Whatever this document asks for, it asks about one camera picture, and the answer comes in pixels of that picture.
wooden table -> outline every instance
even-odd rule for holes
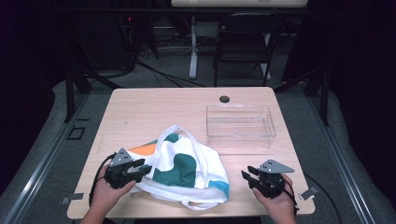
[[[118,89],[113,91],[92,149],[82,171],[75,193],[84,193],[82,200],[70,203],[67,215],[83,218],[88,211],[92,181],[100,163],[121,147],[144,145],[157,139],[168,127],[176,124],[207,142],[206,106],[220,105],[220,96],[227,95],[229,105],[268,105],[276,128],[276,137],[270,147],[214,148],[220,154],[229,177],[230,200],[206,211],[192,211],[181,203],[155,200],[146,192],[126,194],[107,217],[247,217],[266,215],[265,208],[256,200],[241,170],[248,165],[258,167],[268,159],[279,161],[295,170],[293,180],[298,215],[312,214],[312,199],[300,200],[297,193],[308,189],[302,168],[295,153],[288,129],[282,117],[275,94],[270,88],[186,88],[186,89]]]

human hand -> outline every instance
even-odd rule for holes
[[[282,176],[292,186],[291,179],[287,175]],[[292,195],[290,186],[285,184],[285,190]],[[265,198],[257,189],[253,189],[253,193],[256,199],[267,209],[268,215],[276,224],[296,223],[294,218],[294,203],[285,192],[282,192],[273,199]]]
[[[104,179],[107,166],[104,166],[99,173],[90,210],[81,220],[81,223],[102,223],[101,221],[105,219],[106,214],[116,205],[119,198],[128,193],[136,184],[136,181],[131,181],[122,189],[113,189]]]

white bag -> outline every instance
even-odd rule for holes
[[[153,154],[142,153],[142,147],[146,150],[150,145],[152,150],[155,146]],[[143,190],[156,199],[182,202],[192,210],[206,210],[227,202],[230,184],[218,152],[198,143],[184,129],[174,125],[157,142],[142,147],[128,152],[134,159],[146,159],[145,164],[152,168],[131,192]]]

chair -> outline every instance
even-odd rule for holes
[[[214,59],[215,83],[218,84],[219,62],[266,63],[262,85],[268,76],[277,34],[282,30],[282,20],[275,15],[257,13],[234,13],[220,23]],[[265,34],[269,34],[268,43]]]

clear plastic container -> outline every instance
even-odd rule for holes
[[[210,147],[270,147],[276,137],[268,105],[208,105]]]

